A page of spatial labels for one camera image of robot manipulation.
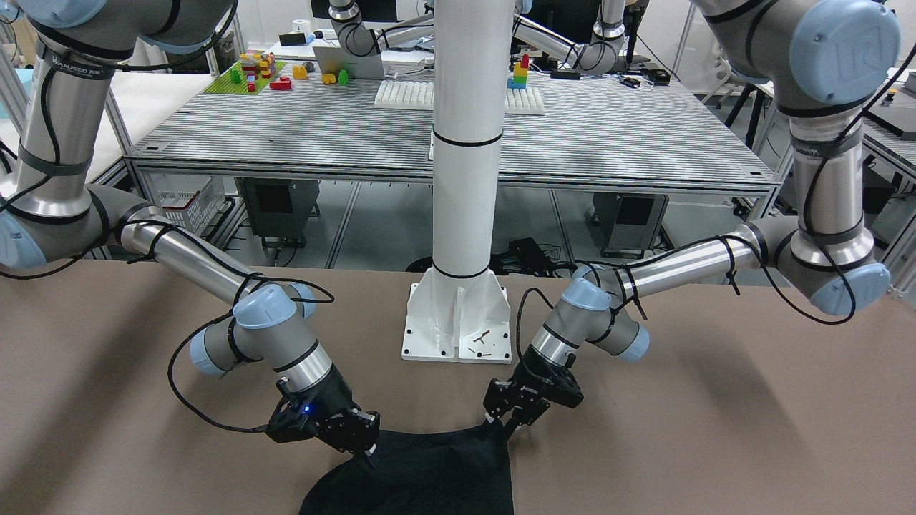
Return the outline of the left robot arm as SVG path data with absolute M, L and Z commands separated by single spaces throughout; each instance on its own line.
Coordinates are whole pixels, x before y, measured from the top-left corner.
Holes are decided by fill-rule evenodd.
M 890 286 L 862 205 L 862 122 L 902 49 L 896 13 L 883 1 L 697 1 L 696 9 L 733 71 L 771 85 L 799 181 L 794 214 L 769 214 L 765 202 L 731 232 L 645 260 L 580 261 L 510 378 L 485 392 L 485 420 L 506 436 L 553 405 L 583 401 L 572 367 L 586 343 L 641 359 L 650 335 L 627 309 L 641 310 L 652 294 L 713 276 L 735 287 L 740 270 L 761 270 L 771 287 L 778 274 L 814 306 L 789 304 L 796 313 L 843 325 Z

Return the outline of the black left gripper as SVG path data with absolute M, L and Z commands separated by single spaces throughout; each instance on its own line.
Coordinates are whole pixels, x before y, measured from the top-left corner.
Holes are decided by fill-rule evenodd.
M 533 424 L 552 403 L 537 392 L 535 378 L 527 367 L 526 359 L 530 360 L 533 354 L 540 355 L 534 348 L 527 348 L 512 376 L 507 381 L 492 379 L 485 392 L 484 424 L 492 431 L 504 433 L 507 441 L 520 427 Z M 500 419 L 507 414 L 510 418 L 503 424 Z

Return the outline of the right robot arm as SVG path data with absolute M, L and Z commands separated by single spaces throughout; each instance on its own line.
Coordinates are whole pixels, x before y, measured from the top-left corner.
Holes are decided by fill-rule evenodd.
M 281 400 L 253 428 L 278 443 L 317 438 L 370 461 L 380 416 L 364 411 L 307 319 L 330 291 L 273 278 L 174 225 L 156 205 L 88 185 L 95 133 L 112 78 L 137 40 L 190 57 L 219 42 L 235 1 L 10 1 L 39 36 L 34 98 L 13 172 L 2 179 L 4 277 L 37 278 L 37 267 L 119 245 L 186 277 L 231 307 L 185 341 L 200 371 L 225 373 L 262 361 L 278 375 Z

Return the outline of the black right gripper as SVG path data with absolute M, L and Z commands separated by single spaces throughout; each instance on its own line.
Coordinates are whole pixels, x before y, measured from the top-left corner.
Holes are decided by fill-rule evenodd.
M 376 469 L 380 413 L 364 411 L 340 372 L 330 372 L 308 391 L 308 420 L 318 439 Z

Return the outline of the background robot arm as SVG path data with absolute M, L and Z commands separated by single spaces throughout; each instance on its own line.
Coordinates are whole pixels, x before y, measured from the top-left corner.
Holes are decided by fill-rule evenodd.
M 331 1 L 329 16 L 341 49 L 353 57 L 379 56 L 384 50 L 432 35 L 434 31 L 433 9 L 379 31 L 364 26 L 356 1 Z

